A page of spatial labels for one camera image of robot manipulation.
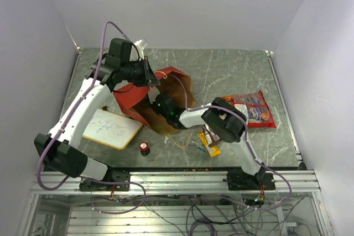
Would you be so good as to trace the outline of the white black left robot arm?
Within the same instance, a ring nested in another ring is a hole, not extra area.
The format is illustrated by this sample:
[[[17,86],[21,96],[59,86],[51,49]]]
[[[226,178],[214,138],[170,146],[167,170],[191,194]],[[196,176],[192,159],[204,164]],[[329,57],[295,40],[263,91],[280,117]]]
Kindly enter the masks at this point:
[[[144,49],[145,40],[135,43],[114,38],[107,53],[95,61],[85,73],[81,88],[60,118],[47,133],[39,133],[34,144],[40,166],[47,166],[70,177],[88,177],[100,190],[112,186],[108,166],[89,158],[78,150],[91,118],[115,87],[127,81],[136,87],[158,86],[159,80],[150,67]]]

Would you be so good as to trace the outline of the red paper bag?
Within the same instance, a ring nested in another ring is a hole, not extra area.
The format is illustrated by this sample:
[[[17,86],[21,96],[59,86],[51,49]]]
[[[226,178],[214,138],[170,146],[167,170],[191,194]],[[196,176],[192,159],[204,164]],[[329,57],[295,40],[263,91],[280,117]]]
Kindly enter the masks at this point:
[[[179,108],[194,108],[196,101],[192,93],[192,80],[186,73],[175,67],[166,67],[155,72],[161,85],[160,93],[167,93]],[[171,135],[178,132],[163,116],[156,114],[150,105],[148,93],[153,87],[136,87],[131,83],[114,92],[113,95],[125,115],[146,125],[159,135]]]

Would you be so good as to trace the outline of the blue white snack wrapper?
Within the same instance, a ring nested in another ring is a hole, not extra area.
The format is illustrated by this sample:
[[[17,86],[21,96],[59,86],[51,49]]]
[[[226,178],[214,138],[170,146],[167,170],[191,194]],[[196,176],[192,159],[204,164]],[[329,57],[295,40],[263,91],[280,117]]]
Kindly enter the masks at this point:
[[[203,145],[198,144],[195,141],[192,141],[192,144],[195,148],[197,148],[198,150],[202,151],[203,153],[207,154],[207,150],[205,149],[205,147]]]

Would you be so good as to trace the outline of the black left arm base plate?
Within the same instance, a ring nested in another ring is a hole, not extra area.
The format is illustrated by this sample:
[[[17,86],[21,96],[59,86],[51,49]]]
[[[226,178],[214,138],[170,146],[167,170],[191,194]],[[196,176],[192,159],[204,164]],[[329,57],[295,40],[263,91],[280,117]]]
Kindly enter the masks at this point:
[[[79,190],[81,192],[101,192],[101,191],[128,191],[130,182],[129,172],[112,170],[109,171],[102,181],[96,182],[88,178],[81,179]]]

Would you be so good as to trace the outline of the red candy assortment bag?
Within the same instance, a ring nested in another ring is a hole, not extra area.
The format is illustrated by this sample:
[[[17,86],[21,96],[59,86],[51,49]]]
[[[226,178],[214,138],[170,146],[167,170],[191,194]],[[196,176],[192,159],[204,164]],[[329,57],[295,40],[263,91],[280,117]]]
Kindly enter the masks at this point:
[[[247,117],[249,128],[277,127],[262,91],[223,96],[222,99],[241,111]]]

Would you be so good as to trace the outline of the brown white snack bar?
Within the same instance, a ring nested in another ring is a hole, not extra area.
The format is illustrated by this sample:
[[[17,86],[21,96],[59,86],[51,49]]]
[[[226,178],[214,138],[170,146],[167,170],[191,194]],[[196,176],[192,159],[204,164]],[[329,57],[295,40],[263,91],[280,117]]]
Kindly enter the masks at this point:
[[[211,130],[208,125],[202,125],[202,130],[208,147],[216,146],[220,142],[220,138]]]

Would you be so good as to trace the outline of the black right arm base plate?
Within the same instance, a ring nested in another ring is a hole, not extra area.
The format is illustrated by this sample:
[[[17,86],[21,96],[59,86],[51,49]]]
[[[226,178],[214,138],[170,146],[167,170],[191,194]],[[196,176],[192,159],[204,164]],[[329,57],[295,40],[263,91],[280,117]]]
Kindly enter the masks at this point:
[[[229,171],[222,181],[227,183],[230,191],[260,191],[261,188],[266,191],[275,190],[273,175],[263,170],[254,176],[246,174],[242,170]]]

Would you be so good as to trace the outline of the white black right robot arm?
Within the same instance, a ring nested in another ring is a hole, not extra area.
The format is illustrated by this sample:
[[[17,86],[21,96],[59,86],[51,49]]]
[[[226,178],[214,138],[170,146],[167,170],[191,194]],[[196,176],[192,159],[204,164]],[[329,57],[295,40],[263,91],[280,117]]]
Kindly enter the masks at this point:
[[[205,106],[183,109],[166,93],[161,93],[152,102],[152,108],[175,129],[206,125],[220,140],[236,142],[243,183],[252,190],[263,183],[266,169],[249,141],[247,117],[224,99],[217,97]]]

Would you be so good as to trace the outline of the yellow snack packet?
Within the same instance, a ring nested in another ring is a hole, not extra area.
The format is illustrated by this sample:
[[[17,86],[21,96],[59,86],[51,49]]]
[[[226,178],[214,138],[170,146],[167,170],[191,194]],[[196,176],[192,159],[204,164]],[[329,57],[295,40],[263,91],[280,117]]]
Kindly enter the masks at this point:
[[[209,145],[209,143],[207,142],[207,137],[205,136],[205,134],[203,132],[200,132],[198,134],[198,137],[202,141],[202,143],[204,145],[205,153],[207,153],[209,155],[209,157],[212,158],[212,157],[216,157],[221,154],[221,151],[219,150],[219,148],[216,145],[214,145],[214,146]]]

